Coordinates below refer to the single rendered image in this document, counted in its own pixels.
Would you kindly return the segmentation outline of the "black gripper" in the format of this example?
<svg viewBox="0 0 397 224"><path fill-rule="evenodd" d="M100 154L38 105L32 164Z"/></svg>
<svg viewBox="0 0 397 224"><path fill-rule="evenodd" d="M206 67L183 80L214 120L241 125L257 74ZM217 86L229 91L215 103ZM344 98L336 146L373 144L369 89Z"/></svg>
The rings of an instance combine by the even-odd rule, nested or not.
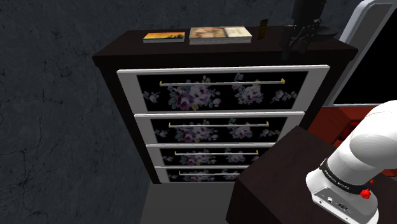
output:
<svg viewBox="0 0 397 224"><path fill-rule="evenodd" d="M283 27L282 36L280 39L280 47L282 48L281 59L286 61L291 51L290 43L293 36L293 41L300 40L298 47L299 53L305 53L312 37L316 34L317 29L321 23L320 18L295 18L294 26L286 25Z"/></svg>

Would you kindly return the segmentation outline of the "small dark yellow box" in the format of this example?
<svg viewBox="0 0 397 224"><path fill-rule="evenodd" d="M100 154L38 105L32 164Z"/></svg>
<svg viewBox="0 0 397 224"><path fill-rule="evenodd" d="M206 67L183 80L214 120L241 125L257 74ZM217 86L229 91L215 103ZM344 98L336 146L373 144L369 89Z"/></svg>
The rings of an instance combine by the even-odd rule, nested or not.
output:
<svg viewBox="0 0 397 224"><path fill-rule="evenodd" d="M258 28L258 35L257 35L257 40L263 39L266 35L267 31L267 26L268 26L268 19L264 19L260 21L260 25Z"/></svg>

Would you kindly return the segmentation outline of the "beige book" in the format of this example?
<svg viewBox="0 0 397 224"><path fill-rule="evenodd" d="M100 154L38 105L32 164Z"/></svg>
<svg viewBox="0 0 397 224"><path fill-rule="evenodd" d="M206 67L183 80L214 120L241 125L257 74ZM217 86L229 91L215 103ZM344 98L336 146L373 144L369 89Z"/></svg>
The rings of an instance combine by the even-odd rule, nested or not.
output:
<svg viewBox="0 0 397 224"><path fill-rule="evenodd" d="M252 37L244 26L192 27L189 41L190 45L244 44Z"/></svg>

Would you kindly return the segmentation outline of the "white framed black screen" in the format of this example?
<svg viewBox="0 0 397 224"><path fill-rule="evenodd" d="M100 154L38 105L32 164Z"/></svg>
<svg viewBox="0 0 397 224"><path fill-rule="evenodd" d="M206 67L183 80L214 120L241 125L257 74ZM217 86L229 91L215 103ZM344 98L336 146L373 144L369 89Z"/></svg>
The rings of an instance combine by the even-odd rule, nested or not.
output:
<svg viewBox="0 0 397 224"><path fill-rule="evenodd" d="M325 106L374 106L397 99L397 0L363 0L339 40L358 49Z"/></svg>

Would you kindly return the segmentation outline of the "red cabinet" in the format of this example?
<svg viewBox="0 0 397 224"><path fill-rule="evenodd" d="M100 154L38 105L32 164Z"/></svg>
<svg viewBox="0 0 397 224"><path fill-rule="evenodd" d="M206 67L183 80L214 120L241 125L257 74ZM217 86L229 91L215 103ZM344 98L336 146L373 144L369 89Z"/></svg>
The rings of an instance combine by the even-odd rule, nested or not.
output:
<svg viewBox="0 0 397 224"><path fill-rule="evenodd" d="M324 141L316 162L328 157L340 179L361 184L380 173L397 177L397 105L321 108L309 132Z"/></svg>

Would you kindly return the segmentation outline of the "dark robot stand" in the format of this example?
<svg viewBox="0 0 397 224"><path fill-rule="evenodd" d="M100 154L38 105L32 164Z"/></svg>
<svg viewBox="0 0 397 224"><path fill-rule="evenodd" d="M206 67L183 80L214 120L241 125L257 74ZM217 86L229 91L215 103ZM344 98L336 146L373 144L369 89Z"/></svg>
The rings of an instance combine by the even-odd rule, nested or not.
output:
<svg viewBox="0 0 397 224"><path fill-rule="evenodd" d="M228 224L346 224L312 201L305 182L335 149L293 128L237 177Z"/></svg>

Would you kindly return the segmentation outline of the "orange book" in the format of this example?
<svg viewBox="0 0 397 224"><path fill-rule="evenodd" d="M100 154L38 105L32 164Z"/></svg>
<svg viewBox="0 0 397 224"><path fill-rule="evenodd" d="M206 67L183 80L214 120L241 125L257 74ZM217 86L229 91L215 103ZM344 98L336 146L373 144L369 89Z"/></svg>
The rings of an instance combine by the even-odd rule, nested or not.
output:
<svg viewBox="0 0 397 224"><path fill-rule="evenodd" d="M185 40L185 32L151 32L143 37L143 43L180 43Z"/></svg>

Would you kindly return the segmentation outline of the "dark floral chest of drawers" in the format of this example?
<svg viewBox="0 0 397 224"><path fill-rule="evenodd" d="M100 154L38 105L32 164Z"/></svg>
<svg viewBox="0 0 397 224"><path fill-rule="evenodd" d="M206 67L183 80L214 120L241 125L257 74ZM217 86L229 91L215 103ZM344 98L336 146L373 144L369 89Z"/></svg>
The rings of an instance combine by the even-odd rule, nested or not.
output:
<svg viewBox="0 0 397 224"><path fill-rule="evenodd" d="M295 127L308 129L357 48L313 41L282 59L282 27L250 43L145 43L93 55L155 184L228 182Z"/></svg>

